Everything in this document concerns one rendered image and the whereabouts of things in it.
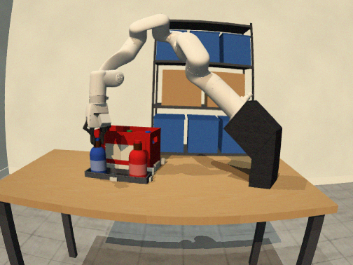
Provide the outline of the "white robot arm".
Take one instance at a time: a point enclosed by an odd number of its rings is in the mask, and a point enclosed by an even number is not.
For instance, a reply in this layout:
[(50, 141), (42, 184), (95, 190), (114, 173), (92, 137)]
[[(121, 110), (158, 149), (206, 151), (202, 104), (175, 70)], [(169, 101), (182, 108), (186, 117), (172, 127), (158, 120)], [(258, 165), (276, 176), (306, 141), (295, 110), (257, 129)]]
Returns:
[(168, 16), (157, 14), (133, 22), (129, 27), (130, 35), (121, 49), (99, 71), (90, 73), (89, 102), (106, 102), (109, 99), (106, 87), (118, 87), (123, 83), (124, 75), (116, 69), (136, 58), (146, 43), (147, 30), (150, 29), (156, 41), (169, 43), (176, 56), (186, 63), (186, 78), (200, 88), (230, 120), (253, 95), (249, 92), (240, 97), (221, 77), (210, 72), (209, 53), (199, 38), (189, 32), (170, 31)]

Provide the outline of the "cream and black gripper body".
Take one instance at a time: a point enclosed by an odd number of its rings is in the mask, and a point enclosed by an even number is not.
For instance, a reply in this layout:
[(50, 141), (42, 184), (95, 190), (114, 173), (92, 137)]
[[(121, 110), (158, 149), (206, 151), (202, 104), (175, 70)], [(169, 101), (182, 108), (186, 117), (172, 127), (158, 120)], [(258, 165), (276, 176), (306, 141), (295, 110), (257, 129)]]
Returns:
[(99, 121), (96, 115), (94, 113), (107, 113), (109, 112), (108, 110), (108, 105), (105, 102), (96, 102), (96, 103), (91, 103), (87, 104), (86, 111), (85, 111), (85, 122), (87, 120), (89, 128), (103, 128), (106, 126), (100, 127)]

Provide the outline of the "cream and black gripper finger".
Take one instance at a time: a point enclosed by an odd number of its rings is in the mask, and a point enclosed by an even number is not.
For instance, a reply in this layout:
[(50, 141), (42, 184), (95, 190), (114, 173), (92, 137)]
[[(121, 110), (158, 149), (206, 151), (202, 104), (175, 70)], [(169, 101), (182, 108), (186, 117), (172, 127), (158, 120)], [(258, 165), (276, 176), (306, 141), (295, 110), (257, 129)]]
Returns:
[(103, 128), (100, 128), (100, 134), (99, 134), (99, 138), (101, 140), (101, 144), (104, 144), (104, 135), (105, 135), (105, 132), (111, 127), (110, 126), (107, 126), (107, 127), (103, 127)]
[(95, 128), (88, 129), (87, 126), (88, 126), (88, 122), (86, 120), (86, 122), (85, 122), (85, 124), (83, 126), (83, 129), (86, 130), (89, 133), (89, 135), (90, 135), (90, 143), (92, 145), (95, 145), (95, 136), (94, 136)]

